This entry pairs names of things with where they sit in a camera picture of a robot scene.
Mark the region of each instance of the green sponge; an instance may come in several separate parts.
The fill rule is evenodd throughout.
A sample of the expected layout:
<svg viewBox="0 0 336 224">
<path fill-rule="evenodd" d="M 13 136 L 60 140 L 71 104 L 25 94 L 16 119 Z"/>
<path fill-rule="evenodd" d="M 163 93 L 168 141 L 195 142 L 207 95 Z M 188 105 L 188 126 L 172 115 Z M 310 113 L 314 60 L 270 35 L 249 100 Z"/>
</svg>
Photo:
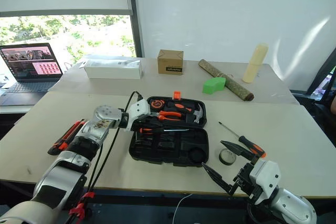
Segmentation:
<svg viewBox="0 0 336 224">
<path fill-rule="evenodd" d="M 215 91 L 223 90 L 226 79 L 224 77 L 215 77 L 207 80 L 203 84 L 203 93 L 213 94 Z"/>
</svg>

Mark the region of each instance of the cardboard box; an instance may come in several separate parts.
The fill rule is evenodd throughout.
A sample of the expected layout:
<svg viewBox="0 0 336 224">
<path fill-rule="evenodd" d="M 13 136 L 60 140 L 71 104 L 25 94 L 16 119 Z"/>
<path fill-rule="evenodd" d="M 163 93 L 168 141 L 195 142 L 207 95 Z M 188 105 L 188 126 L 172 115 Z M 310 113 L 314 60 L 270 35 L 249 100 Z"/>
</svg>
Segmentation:
<svg viewBox="0 0 336 224">
<path fill-rule="evenodd" d="M 141 61 L 134 60 L 101 60 L 89 59 L 84 64 L 90 79 L 140 79 Z"/>
<path fill-rule="evenodd" d="M 159 73 L 182 74 L 183 51 L 160 50 L 157 58 Z"/>
</svg>

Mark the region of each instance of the label on box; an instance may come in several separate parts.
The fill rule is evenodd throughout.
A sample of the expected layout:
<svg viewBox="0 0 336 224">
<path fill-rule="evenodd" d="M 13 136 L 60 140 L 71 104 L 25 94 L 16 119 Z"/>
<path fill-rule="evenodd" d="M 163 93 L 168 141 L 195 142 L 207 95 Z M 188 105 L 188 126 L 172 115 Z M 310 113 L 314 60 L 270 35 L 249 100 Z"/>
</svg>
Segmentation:
<svg viewBox="0 0 336 224">
<path fill-rule="evenodd" d="M 166 67 L 166 71 L 182 72 L 182 68 Z"/>
</svg>

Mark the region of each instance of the screwdriver shaft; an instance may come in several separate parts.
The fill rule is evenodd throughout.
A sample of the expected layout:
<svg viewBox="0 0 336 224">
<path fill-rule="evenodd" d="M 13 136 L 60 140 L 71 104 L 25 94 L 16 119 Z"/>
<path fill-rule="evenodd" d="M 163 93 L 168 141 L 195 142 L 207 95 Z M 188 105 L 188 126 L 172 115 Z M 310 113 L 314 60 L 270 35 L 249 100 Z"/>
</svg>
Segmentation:
<svg viewBox="0 0 336 224">
<path fill-rule="evenodd" d="M 231 129 L 229 129 L 228 127 L 226 127 L 223 123 L 219 122 L 219 124 L 221 126 L 223 126 L 225 129 L 229 130 L 232 134 L 234 134 L 237 138 L 239 138 L 238 134 L 234 131 L 232 131 Z"/>
</svg>

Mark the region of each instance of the cream cylinder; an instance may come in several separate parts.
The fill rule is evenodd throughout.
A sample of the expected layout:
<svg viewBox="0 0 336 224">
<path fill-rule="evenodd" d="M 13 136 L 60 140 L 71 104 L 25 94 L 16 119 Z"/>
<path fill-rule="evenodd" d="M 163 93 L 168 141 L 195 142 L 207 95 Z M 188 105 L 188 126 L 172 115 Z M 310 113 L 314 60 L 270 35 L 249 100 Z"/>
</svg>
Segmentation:
<svg viewBox="0 0 336 224">
<path fill-rule="evenodd" d="M 266 43 L 260 43 L 257 45 L 244 73 L 243 76 L 244 82 L 251 83 L 254 81 L 254 78 L 258 73 L 259 67 L 262 64 L 267 51 L 268 51 L 268 45 Z"/>
</svg>

